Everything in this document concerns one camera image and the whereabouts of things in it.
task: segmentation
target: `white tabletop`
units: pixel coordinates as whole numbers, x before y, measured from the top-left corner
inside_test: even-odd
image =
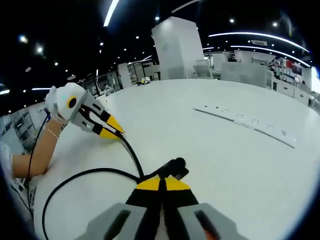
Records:
[[[132,86],[106,99],[145,174],[171,159],[184,158],[190,173],[183,181],[198,201],[229,217],[251,240],[284,239],[313,199],[320,166],[320,117],[291,97],[230,81],[179,79]],[[284,127],[296,136],[297,147],[195,111],[199,104],[220,104]],[[74,174],[93,168],[116,168],[138,176],[119,141],[69,124],[37,186],[34,224],[41,239],[41,216],[50,192]],[[115,203],[125,203],[135,186],[113,173],[93,173],[70,182],[48,205],[48,238],[80,236],[90,220]]]

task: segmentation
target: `ceiling light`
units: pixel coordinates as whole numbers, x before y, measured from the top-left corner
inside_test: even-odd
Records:
[[[143,61],[144,61],[144,60],[147,60],[147,59],[149,59],[149,58],[151,58],[151,57],[152,57],[152,55],[147,56],[145,59],[143,59]]]
[[[41,46],[39,46],[39,47],[36,49],[36,51],[37,51],[38,53],[42,53],[43,50],[44,50],[44,49],[43,49]]]
[[[3,90],[3,91],[0,91],[0,95],[4,95],[4,94],[8,94],[10,93],[10,90]]]
[[[303,49],[309,53],[307,49],[305,49],[303,46],[300,46],[294,43],[293,41],[290,41],[288,39],[285,39],[279,36],[274,36],[274,35],[265,34],[265,33],[238,31],[238,32],[225,32],[225,33],[212,34],[212,35],[209,35],[209,37],[217,37],[217,36],[225,36],[225,35],[255,35],[255,36],[262,36],[262,37],[277,39],[277,40],[286,42],[288,44],[291,44],[293,46],[296,46],[297,48]]]
[[[206,48],[202,48],[202,50],[208,50],[208,49],[214,49],[215,47],[212,46],[212,47],[206,47]]]
[[[50,90],[51,88],[49,87],[36,87],[36,88],[32,88],[32,91],[38,91],[38,90]]]
[[[28,39],[26,38],[25,35],[20,35],[19,36],[19,41],[22,42],[22,43],[25,43],[25,44],[28,43]]]
[[[286,53],[284,53],[284,52],[281,52],[281,51],[276,51],[276,50],[272,50],[272,49],[268,49],[268,48],[263,48],[263,47],[257,47],[257,46],[231,46],[232,48],[248,48],[248,49],[260,49],[260,50],[265,50],[265,51],[270,51],[270,52],[273,52],[273,53],[277,53],[277,54],[282,54],[282,55],[284,55],[284,56],[287,56],[287,57],[289,57],[289,58],[292,58],[292,59],[294,59],[294,60],[296,60],[297,62],[299,62],[299,63],[302,63],[302,64],[304,64],[305,66],[307,66],[308,68],[309,67],[311,67],[309,64],[307,64],[306,62],[304,62],[304,61],[302,61],[302,60],[300,60],[300,59],[298,59],[298,58],[296,58],[296,57],[294,57],[294,56],[291,56],[291,55],[289,55],[289,54],[286,54]]]
[[[119,2],[119,0],[112,1],[111,5],[109,7],[108,13],[106,14],[106,17],[104,20],[104,24],[103,24],[104,27],[108,27],[110,20],[111,20],[111,17],[112,17],[112,14],[114,13],[118,2]]]

